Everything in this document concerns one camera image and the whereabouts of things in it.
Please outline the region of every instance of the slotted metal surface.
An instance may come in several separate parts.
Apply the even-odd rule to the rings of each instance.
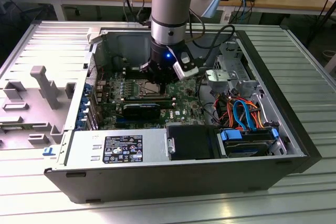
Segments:
[[[94,26],[126,25],[45,22],[39,25],[31,40],[38,39],[38,43],[43,39],[82,41],[88,28]],[[78,205],[70,202],[44,177],[43,168],[55,159],[43,159],[42,150],[1,151],[1,223],[41,223],[46,220],[48,223],[334,223],[335,83],[290,32],[278,26],[237,26],[237,29],[247,32],[323,160],[303,174],[285,177],[268,191]],[[80,63],[76,59],[81,57],[86,45],[71,46],[62,54],[75,65]],[[23,54],[37,57],[32,50],[25,50],[21,58],[24,58]]]

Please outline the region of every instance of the table leg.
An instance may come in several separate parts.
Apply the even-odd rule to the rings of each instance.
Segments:
[[[56,13],[56,17],[58,21],[66,21],[67,20],[67,15],[65,13],[65,10],[63,6],[60,3],[53,3],[54,10]]]
[[[327,65],[324,67],[324,69],[331,73],[336,68],[336,54],[329,60]]]
[[[101,21],[102,17],[101,17],[101,9],[99,5],[96,5],[96,12],[97,12],[97,20]]]
[[[235,6],[223,6],[223,13],[220,21],[221,24],[230,21],[231,14],[235,11],[235,8]]]

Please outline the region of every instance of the metal bracket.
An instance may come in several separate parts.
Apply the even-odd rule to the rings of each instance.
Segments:
[[[227,92],[229,88],[228,81],[237,79],[237,75],[234,72],[227,72],[221,69],[207,70],[205,76],[208,85],[213,91],[218,93]]]

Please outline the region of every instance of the floor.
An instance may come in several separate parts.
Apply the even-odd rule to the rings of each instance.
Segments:
[[[38,7],[36,4],[17,3],[21,10]],[[68,20],[97,20],[96,8],[94,6],[77,6],[80,10],[80,16],[75,14],[73,9],[67,9],[66,13]],[[45,8],[41,12],[32,12],[27,15],[20,15],[20,10],[11,3],[6,3],[5,8],[7,13],[0,15],[0,64],[2,64],[13,48],[16,46],[25,30],[30,24],[31,20],[56,20],[56,16],[52,8]],[[146,9],[142,18],[146,18],[150,13],[150,9]],[[101,20],[102,21],[125,21],[125,15],[122,7],[101,7]],[[221,12],[217,12],[212,19],[204,19],[207,23],[219,23]],[[132,20],[130,14],[127,15],[128,20]],[[249,19],[249,24],[257,24],[260,13],[254,13]],[[305,42],[310,27],[314,24],[314,16],[308,15],[288,15],[283,18],[283,15],[278,14],[263,14],[261,24],[265,25],[286,25],[289,29],[301,40]],[[333,21],[329,21],[322,31],[318,34],[315,40],[309,47],[309,51],[315,58],[324,66],[327,64],[328,59],[323,57],[324,50],[336,51],[336,31],[332,29]]]

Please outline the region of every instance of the white label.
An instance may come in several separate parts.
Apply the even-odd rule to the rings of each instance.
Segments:
[[[133,158],[142,157],[142,154],[134,154],[134,155],[130,155],[130,157],[133,157]]]

